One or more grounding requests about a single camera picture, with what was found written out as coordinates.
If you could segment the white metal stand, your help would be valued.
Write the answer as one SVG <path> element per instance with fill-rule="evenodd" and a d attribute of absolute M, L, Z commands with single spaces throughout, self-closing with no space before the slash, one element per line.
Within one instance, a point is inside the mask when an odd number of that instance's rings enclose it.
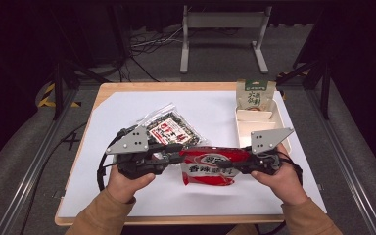
<path fill-rule="evenodd" d="M 188 6 L 183 8 L 182 18 L 182 49 L 180 59 L 180 72 L 187 73 L 189 65 L 189 40 L 190 28 L 258 28 L 259 33 L 251 43 L 258 67 L 261 73 L 267 74 L 268 67 L 261 51 L 262 41 L 265 36 L 272 7 L 257 12 L 191 12 Z"/>

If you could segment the clear seaweed packet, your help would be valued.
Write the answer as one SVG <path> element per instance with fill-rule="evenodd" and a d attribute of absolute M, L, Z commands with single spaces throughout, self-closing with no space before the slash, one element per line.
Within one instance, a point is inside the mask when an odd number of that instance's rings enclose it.
<path fill-rule="evenodd" d="M 204 145 L 203 137 L 177 110 L 173 103 L 148 113 L 137 121 L 145 126 L 148 135 L 158 143 L 182 144 L 184 146 Z"/>

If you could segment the white divided container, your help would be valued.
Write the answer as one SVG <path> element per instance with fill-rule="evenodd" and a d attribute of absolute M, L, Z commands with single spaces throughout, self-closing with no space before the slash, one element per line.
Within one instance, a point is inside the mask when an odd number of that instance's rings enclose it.
<path fill-rule="evenodd" d="M 278 107 L 275 100 L 268 102 L 266 111 L 251 111 L 237 109 L 235 112 L 238 142 L 240 147 L 251 145 L 251 133 L 253 131 L 262 131 L 269 129 L 290 128 L 290 124 L 284 123 L 286 111 Z"/>

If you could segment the red seasoning packet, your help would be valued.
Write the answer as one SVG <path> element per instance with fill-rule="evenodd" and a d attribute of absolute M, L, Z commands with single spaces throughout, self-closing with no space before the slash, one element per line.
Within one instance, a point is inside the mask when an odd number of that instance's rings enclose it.
<path fill-rule="evenodd" d="M 218 167 L 218 162 L 244 162 L 250 154 L 244 149 L 220 147 L 191 147 L 179 152 L 184 158 L 181 165 L 182 180 L 189 183 L 228 186 L 239 173 L 234 167 Z"/>

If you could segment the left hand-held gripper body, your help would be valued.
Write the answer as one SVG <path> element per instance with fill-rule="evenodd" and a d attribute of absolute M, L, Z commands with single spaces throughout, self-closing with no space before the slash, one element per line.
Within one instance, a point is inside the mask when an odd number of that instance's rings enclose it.
<path fill-rule="evenodd" d="M 165 149 L 166 145 L 149 139 L 145 126 L 132 126 L 117 134 L 106 154 L 114 156 L 113 163 L 117 165 L 119 173 L 136 179 L 149 173 L 163 173 L 169 160 L 154 159 L 154 155 L 164 153 Z"/>

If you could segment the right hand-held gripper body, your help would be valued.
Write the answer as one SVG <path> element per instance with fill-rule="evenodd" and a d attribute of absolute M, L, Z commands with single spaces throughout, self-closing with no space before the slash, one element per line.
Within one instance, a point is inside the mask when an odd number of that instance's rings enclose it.
<path fill-rule="evenodd" d="M 251 147 L 253 153 L 245 160 L 251 164 L 253 171 L 273 175 L 281 166 L 277 146 L 294 132 L 294 129 L 280 128 L 251 133 Z"/>

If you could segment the person's left hand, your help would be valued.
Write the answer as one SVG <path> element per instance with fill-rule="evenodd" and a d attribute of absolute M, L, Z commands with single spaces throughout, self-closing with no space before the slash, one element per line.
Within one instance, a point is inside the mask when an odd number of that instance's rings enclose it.
<path fill-rule="evenodd" d="M 148 173 L 136 179 L 128 179 L 118 172 L 118 167 L 116 165 L 113 165 L 107 190 L 116 200 L 125 204 L 133 199 L 134 194 L 138 190 L 148 186 L 155 178 L 155 174 Z"/>

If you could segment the person's right hand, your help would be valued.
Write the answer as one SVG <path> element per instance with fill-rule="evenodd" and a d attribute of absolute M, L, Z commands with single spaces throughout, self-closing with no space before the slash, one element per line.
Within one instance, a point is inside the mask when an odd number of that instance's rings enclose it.
<path fill-rule="evenodd" d="M 273 175 L 253 171 L 251 176 L 259 183 L 268 186 L 284 205 L 295 206 L 308 200 L 294 166 L 283 163 Z"/>

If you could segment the yellow and black floor tape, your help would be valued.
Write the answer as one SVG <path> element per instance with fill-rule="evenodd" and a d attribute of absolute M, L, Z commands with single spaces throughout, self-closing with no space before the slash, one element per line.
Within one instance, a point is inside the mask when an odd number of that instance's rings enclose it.
<path fill-rule="evenodd" d="M 49 100 L 49 97 L 54 90 L 55 90 L 55 83 L 50 82 L 48 87 L 45 89 L 44 94 L 41 100 L 38 102 L 37 106 L 38 107 L 56 107 L 56 102 Z"/>

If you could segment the aluminium floor rail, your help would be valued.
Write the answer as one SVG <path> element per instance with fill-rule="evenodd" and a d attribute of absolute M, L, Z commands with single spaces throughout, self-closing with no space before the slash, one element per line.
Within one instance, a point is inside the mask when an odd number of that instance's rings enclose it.
<path fill-rule="evenodd" d="M 355 171 L 348 159 L 343 146 L 341 145 L 338 136 L 331 125 L 330 121 L 326 119 L 320 108 L 320 101 L 313 90 L 305 92 L 312 107 L 314 108 L 320 122 L 326 132 L 326 135 L 333 147 L 334 158 L 343 174 L 347 185 L 352 193 L 352 197 L 365 221 L 371 235 L 376 235 L 376 211 L 373 209 L 371 201 L 366 195 L 364 187 L 355 174 Z"/>
<path fill-rule="evenodd" d="M 29 193 L 37 181 L 39 171 L 44 167 L 46 156 L 49 154 L 49 148 L 52 144 L 57 131 L 66 116 L 68 109 L 76 96 L 76 90 L 68 90 L 65 94 L 65 100 L 62 102 L 63 108 L 55 120 L 50 122 L 49 128 L 41 141 L 34 158 L 31 161 L 17 191 L 7 207 L 0 220 L 0 235 L 8 235 L 14 226 L 21 209 L 23 208 Z"/>

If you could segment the white table sheet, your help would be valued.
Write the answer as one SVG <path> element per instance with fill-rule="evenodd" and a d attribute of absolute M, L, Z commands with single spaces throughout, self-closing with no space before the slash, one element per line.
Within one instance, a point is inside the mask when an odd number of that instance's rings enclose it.
<path fill-rule="evenodd" d="M 92 111 L 81 141 L 58 219 L 74 218 L 99 193 L 97 169 L 117 133 L 168 104 L 213 146 L 239 145 L 233 91 L 116 92 Z M 132 217 L 185 215 L 271 215 L 282 212 L 281 201 L 249 174 L 238 174 L 229 186 L 184 184 L 177 165 L 136 193 Z"/>

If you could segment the beige and green seasoning packet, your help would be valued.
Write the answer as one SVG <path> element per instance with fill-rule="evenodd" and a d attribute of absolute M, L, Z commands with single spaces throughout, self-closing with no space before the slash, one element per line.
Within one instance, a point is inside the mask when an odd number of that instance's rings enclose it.
<path fill-rule="evenodd" d="M 271 80 L 238 80 L 236 83 L 237 109 L 267 111 L 275 88 L 276 82 Z"/>

